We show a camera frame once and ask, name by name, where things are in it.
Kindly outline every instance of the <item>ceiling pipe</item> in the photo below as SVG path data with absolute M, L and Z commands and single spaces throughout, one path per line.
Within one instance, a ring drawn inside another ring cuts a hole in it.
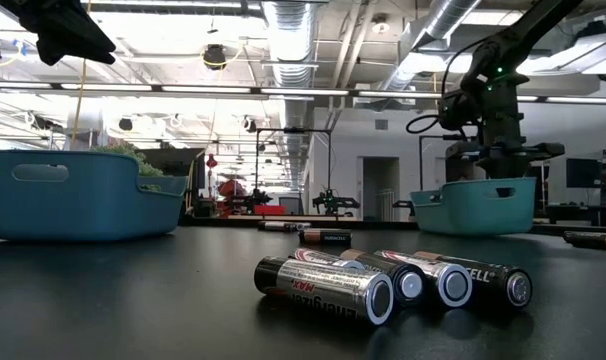
M 376 4 L 373 1 L 368 2 L 367 8 L 365 9 L 365 15 L 363 15 L 363 22 L 361 23 L 361 28 L 359 29 L 356 41 L 354 42 L 354 47 L 352 47 L 352 52 L 350 53 L 350 60 L 347 63 L 347 68 L 345 69 L 345 73 L 343 74 L 343 78 L 341 79 L 341 88 L 347 87 L 347 83 L 350 81 L 352 71 L 354 71 L 354 65 L 356 64 L 356 59 L 358 58 L 359 53 L 361 52 L 361 46 L 363 45 L 363 40 L 365 40 L 365 34 L 367 33 L 367 29 L 369 28 L 367 24 L 372 22 L 372 16 L 374 16 L 375 7 Z
M 425 25 L 418 32 L 411 49 L 416 50 L 432 41 L 452 35 L 480 2 L 481 0 L 434 0 L 424 20 Z M 412 52 L 399 63 L 379 90 L 403 91 L 407 88 L 414 76 L 422 71 L 416 62 L 412 61 L 411 54 Z
M 335 88 L 339 82 L 339 76 L 341 76 L 341 70 L 343 69 L 343 63 L 347 56 L 347 51 L 350 49 L 352 43 L 352 36 L 354 34 L 354 28 L 356 28 L 356 22 L 359 17 L 359 10 L 361 9 L 361 2 L 359 0 L 353 0 L 352 8 L 350 9 L 350 22 L 347 25 L 345 36 L 341 41 L 341 50 L 339 50 L 339 57 L 334 66 L 334 74 L 332 75 L 332 81 L 330 82 L 330 88 Z
M 309 62 L 312 57 L 312 43 L 317 5 L 293 2 L 265 2 L 263 12 L 269 24 L 270 57 L 274 61 Z M 307 88 L 312 84 L 313 69 L 307 66 L 272 67 L 278 87 Z M 309 128 L 312 124 L 306 101 L 284 100 L 280 110 L 285 127 Z M 290 156 L 305 155 L 301 152 L 303 143 L 309 144 L 308 137 L 284 136 L 287 153 Z M 291 187 L 299 188 L 299 175 L 305 160 L 291 160 Z

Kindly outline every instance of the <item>basket handle cutout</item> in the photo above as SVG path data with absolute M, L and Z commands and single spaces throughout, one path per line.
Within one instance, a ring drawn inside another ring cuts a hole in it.
M 64 165 L 19 164 L 12 169 L 17 181 L 64 182 L 70 176 Z

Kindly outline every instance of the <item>black battery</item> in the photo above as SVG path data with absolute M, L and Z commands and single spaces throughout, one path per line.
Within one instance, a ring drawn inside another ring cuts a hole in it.
M 474 283 L 472 299 L 475 302 L 491 302 L 522 309 L 532 299 L 530 276 L 515 266 L 488 264 L 424 251 L 414 255 L 466 268 Z
M 392 312 L 389 276 L 268 256 L 254 271 L 254 285 L 267 295 L 352 319 L 383 324 Z
M 427 278 L 423 270 L 416 265 L 354 249 L 344 251 L 341 259 L 358 261 L 368 270 L 388 275 L 392 280 L 394 299 L 401 306 L 417 305 L 425 297 Z
M 308 244 L 350 245 L 352 232 L 341 229 L 305 229 L 299 231 L 299 240 Z

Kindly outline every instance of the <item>black tabletop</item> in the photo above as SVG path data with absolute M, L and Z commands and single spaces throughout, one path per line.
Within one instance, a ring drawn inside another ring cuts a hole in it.
M 606 358 L 606 251 L 534 235 L 355 231 L 357 249 L 517 265 L 534 283 L 522 312 L 410 309 L 375 328 L 255 289 L 257 262 L 297 245 L 292 234 L 222 228 L 117 244 L 0 242 L 0 359 Z

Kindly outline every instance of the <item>teal plastic bin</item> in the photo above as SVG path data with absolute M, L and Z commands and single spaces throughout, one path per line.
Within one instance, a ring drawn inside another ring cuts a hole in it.
M 0 239 L 116 241 L 165 234 L 177 226 L 186 184 L 185 177 L 138 177 L 129 156 L 0 151 Z
M 411 194 L 423 231 L 460 236 L 528 232 L 534 220 L 535 178 L 460 181 Z

